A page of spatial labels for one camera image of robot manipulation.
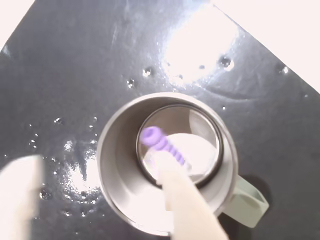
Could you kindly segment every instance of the purple plastic piece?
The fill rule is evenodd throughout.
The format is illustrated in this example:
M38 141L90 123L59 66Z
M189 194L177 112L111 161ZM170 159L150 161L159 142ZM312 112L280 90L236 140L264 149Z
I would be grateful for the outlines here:
M171 153L181 165L185 163L181 153L168 141L167 136L164 135L160 127L150 126L144 128L140 134L140 140L144 145L156 151Z

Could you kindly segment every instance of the metal cup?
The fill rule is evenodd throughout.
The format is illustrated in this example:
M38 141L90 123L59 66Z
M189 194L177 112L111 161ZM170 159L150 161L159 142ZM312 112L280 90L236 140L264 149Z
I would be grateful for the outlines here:
M205 115L214 126L217 145L220 146L220 163L212 170L214 177L209 174L209 180L202 181L198 187L216 216L232 203L230 200L239 178L233 139L220 117L206 104L184 94L163 92L139 97L121 107L106 124L98 142L101 190L123 220L146 233L160 236L168 236L172 231L172 215L165 209L162 190L146 177L141 168L137 157L137 137L144 122L154 112L168 106L194 109Z

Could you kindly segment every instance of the mug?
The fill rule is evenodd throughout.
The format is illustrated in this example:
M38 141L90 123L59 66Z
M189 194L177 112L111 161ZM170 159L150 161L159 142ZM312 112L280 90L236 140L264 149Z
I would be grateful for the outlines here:
M98 141L100 188L111 208L127 223L146 233L169 236L173 216L166 211L161 188L143 173L137 157L137 137L154 112L168 106L185 106L205 115L219 135L221 163L212 178L197 186L212 213L222 212L253 228L269 204L250 183L238 176L234 141L221 120L203 102L174 92L153 93L121 107L108 121Z

